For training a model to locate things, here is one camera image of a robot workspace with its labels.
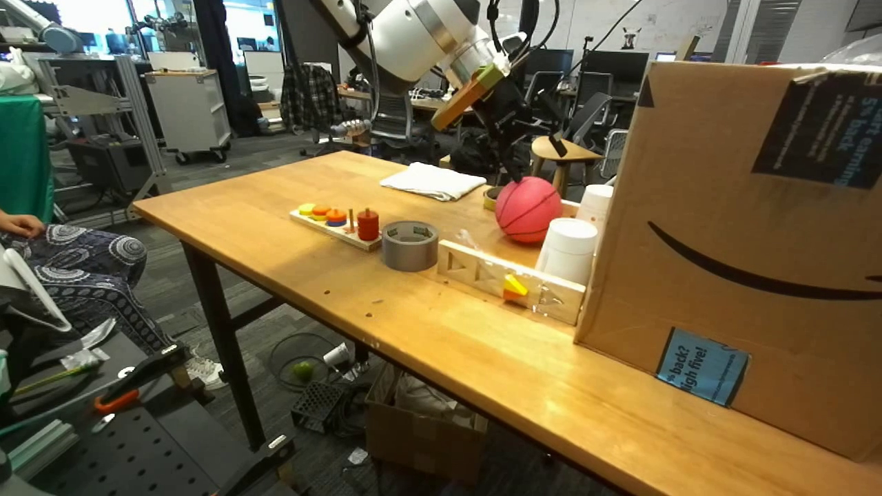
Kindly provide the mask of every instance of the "table leg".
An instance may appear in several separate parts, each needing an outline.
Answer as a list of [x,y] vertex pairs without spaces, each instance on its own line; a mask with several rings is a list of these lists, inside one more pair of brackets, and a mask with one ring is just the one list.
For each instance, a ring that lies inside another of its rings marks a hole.
[[223,382],[230,390],[249,450],[258,450],[267,441],[267,437],[254,406],[241,351],[237,342],[237,328],[234,328],[234,320],[227,318],[218,264],[215,260],[187,247],[185,247],[185,255],[187,255],[189,275],[204,310],[204,320],[212,332],[212,342],[223,366]]

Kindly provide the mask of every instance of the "duct tape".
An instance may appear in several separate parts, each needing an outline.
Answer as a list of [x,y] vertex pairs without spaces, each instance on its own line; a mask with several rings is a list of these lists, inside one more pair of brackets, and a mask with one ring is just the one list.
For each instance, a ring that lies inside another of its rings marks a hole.
[[418,222],[398,222],[382,230],[382,262],[394,270],[427,270],[438,262],[438,236]]

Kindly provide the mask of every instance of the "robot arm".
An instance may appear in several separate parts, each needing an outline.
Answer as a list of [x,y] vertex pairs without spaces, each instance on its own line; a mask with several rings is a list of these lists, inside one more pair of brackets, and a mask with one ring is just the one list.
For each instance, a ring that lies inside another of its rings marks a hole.
[[444,70],[456,100],[431,118],[438,129],[485,96],[507,73],[507,56],[477,27],[480,0],[390,0],[369,26],[356,0],[310,0],[342,48],[374,85],[405,92],[431,66]]
[[0,7],[12,15],[22,26],[26,26],[36,37],[40,37],[54,54],[69,56],[79,54],[81,44],[73,32],[47,22],[37,12],[32,12],[22,0],[0,0]]

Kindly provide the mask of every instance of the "white cup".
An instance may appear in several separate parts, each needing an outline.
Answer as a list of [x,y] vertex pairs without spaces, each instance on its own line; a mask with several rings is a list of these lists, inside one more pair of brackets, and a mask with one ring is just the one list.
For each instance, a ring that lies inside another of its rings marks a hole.
[[593,222],[601,231],[605,226],[605,215],[608,215],[608,205],[611,205],[611,187],[608,185],[587,185],[582,193],[582,205],[576,218]]
[[573,285],[587,285],[595,242],[597,230],[588,222],[554,218],[533,267]]

